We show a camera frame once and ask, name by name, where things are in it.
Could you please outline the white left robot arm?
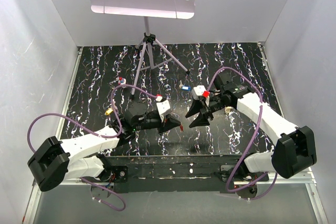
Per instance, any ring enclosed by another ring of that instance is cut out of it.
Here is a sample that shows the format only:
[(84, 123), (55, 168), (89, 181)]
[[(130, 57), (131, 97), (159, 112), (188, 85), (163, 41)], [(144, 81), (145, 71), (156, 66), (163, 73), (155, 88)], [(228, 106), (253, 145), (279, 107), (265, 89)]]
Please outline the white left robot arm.
[(110, 123), (104, 128), (80, 137), (58, 140), (46, 139), (28, 161), (28, 167), (43, 192), (57, 187), (68, 179), (93, 177), (100, 182), (114, 181), (120, 177), (120, 166), (113, 167), (102, 155), (129, 143), (141, 130), (156, 129), (159, 134), (181, 127), (172, 115), (168, 100), (158, 102), (156, 109), (148, 111), (143, 103), (133, 103), (123, 113), (110, 114)]

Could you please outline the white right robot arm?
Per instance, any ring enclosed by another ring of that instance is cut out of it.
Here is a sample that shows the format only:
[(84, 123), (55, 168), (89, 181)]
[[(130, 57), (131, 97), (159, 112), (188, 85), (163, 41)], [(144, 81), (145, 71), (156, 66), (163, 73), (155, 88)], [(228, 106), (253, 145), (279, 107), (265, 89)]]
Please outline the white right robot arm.
[(213, 114), (229, 107), (247, 116), (272, 140), (272, 152), (247, 155), (238, 166), (238, 176), (251, 180), (257, 172), (276, 172), (283, 178), (305, 170), (317, 162), (314, 133), (307, 126), (298, 127), (287, 121), (269, 105), (260, 101), (258, 94), (247, 85), (214, 81), (215, 92), (204, 86), (192, 89), (192, 105), (186, 114), (197, 115), (190, 127), (208, 126)]

